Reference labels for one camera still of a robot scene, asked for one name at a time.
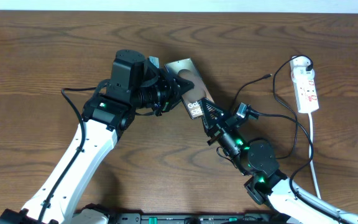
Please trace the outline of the bronze Galaxy smartphone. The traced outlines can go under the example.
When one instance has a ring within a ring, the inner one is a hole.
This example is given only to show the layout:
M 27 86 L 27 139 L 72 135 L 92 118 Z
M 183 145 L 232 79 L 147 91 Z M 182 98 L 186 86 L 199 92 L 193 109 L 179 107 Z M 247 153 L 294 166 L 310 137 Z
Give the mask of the bronze Galaxy smartphone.
M 204 115 L 200 101 L 203 98 L 214 102 L 200 72 L 191 58 L 166 63 L 165 68 L 177 78 L 187 81 L 186 92 L 181 100 L 191 119 L 200 118 Z

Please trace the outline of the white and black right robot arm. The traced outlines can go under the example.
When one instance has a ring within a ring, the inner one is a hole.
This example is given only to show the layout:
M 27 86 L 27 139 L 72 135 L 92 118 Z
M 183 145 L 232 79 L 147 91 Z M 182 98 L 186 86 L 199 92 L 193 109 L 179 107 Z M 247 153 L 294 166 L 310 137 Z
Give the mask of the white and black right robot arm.
M 279 163 L 269 142 L 264 139 L 247 141 L 238 132 L 250 118 L 261 113 L 241 103 L 230 112 L 206 98 L 200 100 L 203 126 L 228 159 L 242 174 L 250 176 L 244 187 L 257 204 L 266 204 L 280 214 L 301 223 L 358 223 L 358 214 L 337 208 L 305 191 L 279 169 Z

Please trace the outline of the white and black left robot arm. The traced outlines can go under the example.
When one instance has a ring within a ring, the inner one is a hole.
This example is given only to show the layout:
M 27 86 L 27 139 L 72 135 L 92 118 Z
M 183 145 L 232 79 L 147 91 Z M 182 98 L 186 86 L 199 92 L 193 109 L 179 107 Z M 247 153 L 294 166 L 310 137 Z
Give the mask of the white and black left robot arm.
M 37 193 L 19 212 L 5 209 L 0 223 L 70 223 L 100 163 L 133 122 L 136 111 L 160 116 L 194 84 L 156 66 L 134 50 L 119 50 L 109 79 L 93 88 L 68 149 Z

